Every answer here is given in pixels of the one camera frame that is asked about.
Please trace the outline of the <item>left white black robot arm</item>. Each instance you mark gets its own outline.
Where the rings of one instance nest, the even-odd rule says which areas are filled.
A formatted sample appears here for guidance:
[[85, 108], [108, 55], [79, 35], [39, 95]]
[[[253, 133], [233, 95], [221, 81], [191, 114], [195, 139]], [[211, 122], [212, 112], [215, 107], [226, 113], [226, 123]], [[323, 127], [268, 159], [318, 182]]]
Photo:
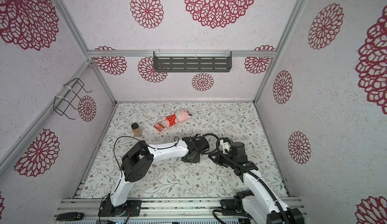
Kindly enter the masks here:
[[193, 137], [175, 137], [171, 143], [147, 144], [144, 140], [138, 142], [121, 158], [119, 166], [120, 177], [111, 192], [102, 199], [98, 217], [116, 217], [122, 214], [128, 216], [134, 208], [127, 204], [128, 195], [134, 184], [143, 179], [150, 167], [162, 160], [180, 157], [185, 163], [199, 163], [201, 155], [210, 155], [210, 145], [206, 136], [197, 134]]

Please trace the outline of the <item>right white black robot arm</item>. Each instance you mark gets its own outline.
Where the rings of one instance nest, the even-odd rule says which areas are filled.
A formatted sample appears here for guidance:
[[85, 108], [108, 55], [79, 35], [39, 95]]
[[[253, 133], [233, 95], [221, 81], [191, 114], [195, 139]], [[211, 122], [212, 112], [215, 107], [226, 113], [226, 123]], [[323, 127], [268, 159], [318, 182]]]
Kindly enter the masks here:
[[219, 138], [216, 152], [210, 154], [209, 158], [219, 166], [232, 168], [248, 187], [248, 190], [236, 193], [233, 201], [220, 201], [221, 208], [212, 211], [218, 222], [224, 223], [217, 213], [250, 218], [257, 224], [305, 223], [301, 211], [287, 205], [266, 184], [258, 167], [248, 160], [244, 143]]

